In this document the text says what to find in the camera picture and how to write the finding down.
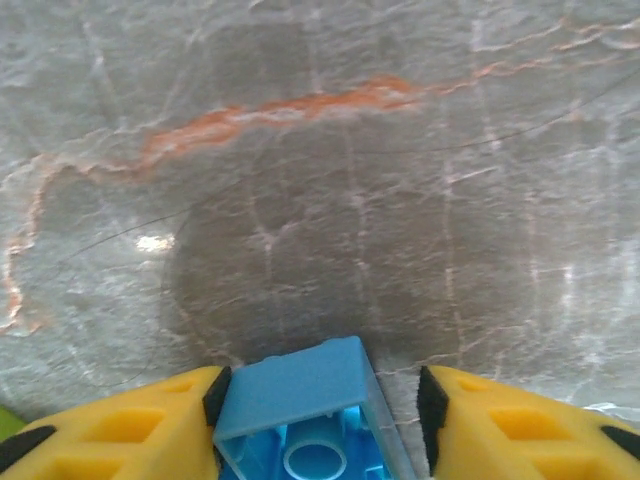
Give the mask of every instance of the green object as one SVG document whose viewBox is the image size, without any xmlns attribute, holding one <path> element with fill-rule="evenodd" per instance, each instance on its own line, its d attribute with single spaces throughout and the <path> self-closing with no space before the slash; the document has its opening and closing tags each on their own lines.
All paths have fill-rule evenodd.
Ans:
<svg viewBox="0 0 640 480">
<path fill-rule="evenodd" d="M 0 407 L 0 442 L 15 435 L 26 425 L 9 410 Z"/>
</svg>

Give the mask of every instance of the marble surface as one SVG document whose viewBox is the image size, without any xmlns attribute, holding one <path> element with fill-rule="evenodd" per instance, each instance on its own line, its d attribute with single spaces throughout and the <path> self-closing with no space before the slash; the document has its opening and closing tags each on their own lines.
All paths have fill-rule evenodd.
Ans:
<svg viewBox="0 0 640 480">
<path fill-rule="evenodd" d="M 640 4 L 3 0 L 0 403 L 360 335 L 640 423 Z"/>
</svg>

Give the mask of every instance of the black plastic edge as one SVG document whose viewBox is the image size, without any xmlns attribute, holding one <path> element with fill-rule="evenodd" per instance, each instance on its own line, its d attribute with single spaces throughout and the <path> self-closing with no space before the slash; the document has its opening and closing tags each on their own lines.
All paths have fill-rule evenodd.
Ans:
<svg viewBox="0 0 640 480">
<path fill-rule="evenodd" d="M 418 414 L 431 476 L 435 474 L 440 454 L 437 434 L 438 430 L 445 426 L 448 408 L 449 395 L 438 383 L 429 367 L 422 367 L 418 384 Z"/>
<path fill-rule="evenodd" d="M 0 474 L 56 432 L 53 425 L 27 430 L 0 443 Z"/>
<path fill-rule="evenodd" d="M 224 367 L 220 375 L 216 377 L 214 382 L 202 397 L 204 405 L 204 414 L 207 419 L 207 425 L 215 427 L 222 411 L 224 397 L 227 395 L 229 384 L 231 383 L 231 367 Z"/>
<path fill-rule="evenodd" d="M 611 425 L 600 427 L 600 430 L 621 449 L 640 461 L 640 435 Z"/>
</svg>

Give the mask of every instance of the countertop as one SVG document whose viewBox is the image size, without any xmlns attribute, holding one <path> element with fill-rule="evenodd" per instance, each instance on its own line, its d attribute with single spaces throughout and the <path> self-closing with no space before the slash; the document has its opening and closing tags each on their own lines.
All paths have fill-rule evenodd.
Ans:
<svg viewBox="0 0 640 480">
<path fill-rule="evenodd" d="M 2 2 L 0 403 L 357 334 L 640 422 L 640 5 Z"/>
</svg>

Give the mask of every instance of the blue lego brick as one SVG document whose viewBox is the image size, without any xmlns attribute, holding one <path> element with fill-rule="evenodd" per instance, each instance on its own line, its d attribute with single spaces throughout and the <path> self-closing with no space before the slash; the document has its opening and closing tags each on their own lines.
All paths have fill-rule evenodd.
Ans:
<svg viewBox="0 0 640 480">
<path fill-rule="evenodd" d="M 214 442 L 221 480 L 415 480 L 358 337 L 236 370 Z"/>
</svg>

